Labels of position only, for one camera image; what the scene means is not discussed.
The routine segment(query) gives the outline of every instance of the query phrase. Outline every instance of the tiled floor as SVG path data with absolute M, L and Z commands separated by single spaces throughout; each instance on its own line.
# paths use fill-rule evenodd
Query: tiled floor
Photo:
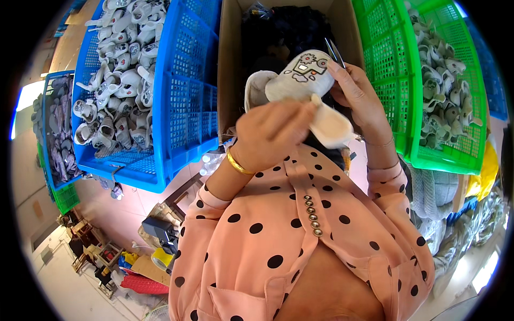
M 77 210 L 91 223 L 101 228 L 114 243 L 130 249 L 132 241 L 146 245 L 137 234 L 141 222 L 145 219 L 156 203 L 163 202 L 191 177 L 198 173 L 202 163 L 192 163 L 184 167 L 170 185 L 161 194 L 151 193 L 137 188 L 122 185 L 125 196 L 121 200 L 111 197 L 111 192 L 104 190 L 96 180 L 79 180 L 75 183 L 80 204 Z M 194 200 L 198 188 L 189 188 L 178 206 L 186 212 Z

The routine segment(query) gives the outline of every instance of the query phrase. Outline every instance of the cloud print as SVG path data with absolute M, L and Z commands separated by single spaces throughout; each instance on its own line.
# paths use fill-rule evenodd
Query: cloud print
M 304 82 L 308 81 L 306 76 L 304 76 L 302 74 L 297 74 L 297 73 L 293 74 L 292 78 L 295 79 L 299 83 L 304 83 Z

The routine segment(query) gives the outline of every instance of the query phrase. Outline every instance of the tape roll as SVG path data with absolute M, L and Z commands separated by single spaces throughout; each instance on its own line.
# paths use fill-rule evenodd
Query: tape roll
M 152 262 L 163 271 L 166 271 L 172 258 L 173 255 L 167 254 L 162 248 L 157 248 L 152 254 Z

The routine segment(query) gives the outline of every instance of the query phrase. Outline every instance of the bracelet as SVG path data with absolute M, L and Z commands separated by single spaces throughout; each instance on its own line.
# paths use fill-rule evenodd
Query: bracelet
M 228 147 L 228 149 L 227 149 L 227 158 L 228 158 L 229 163 L 232 165 L 232 167 L 234 167 L 241 174 L 246 174 L 246 175 L 255 174 L 255 173 L 247 171 L 241 165 L 239 165 L 238 162 L 236 162 L 236 160 L 232 157 L 232 154 L 230 153 L 231 148 L 232 148 L 232 146 Z
M 387 147 L 387 146 L 391 145 L 392 143 L 394 143 L 393 137 L 391 137 L 391 140 L 387 144 L 384 144 L 384 145 L 371 144 L 366 139 L 364 139 L 364 141 L 366 142 L 367 145 L 374 146 L 374 147 Z

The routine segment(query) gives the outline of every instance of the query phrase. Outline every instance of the pink polka dot blouse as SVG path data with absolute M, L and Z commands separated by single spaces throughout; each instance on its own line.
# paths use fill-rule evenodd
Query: pink polka dot blouse
M 432 288 L 434 263 L 410 221 L 400 164 L 369 170 L 368 181 L 369 197 L 301 144 L 232 201 L 203 186 L 180 230 L 171 320 L 272 320 L 318 242 L 371 287 L 388 321 L 407 320 Z

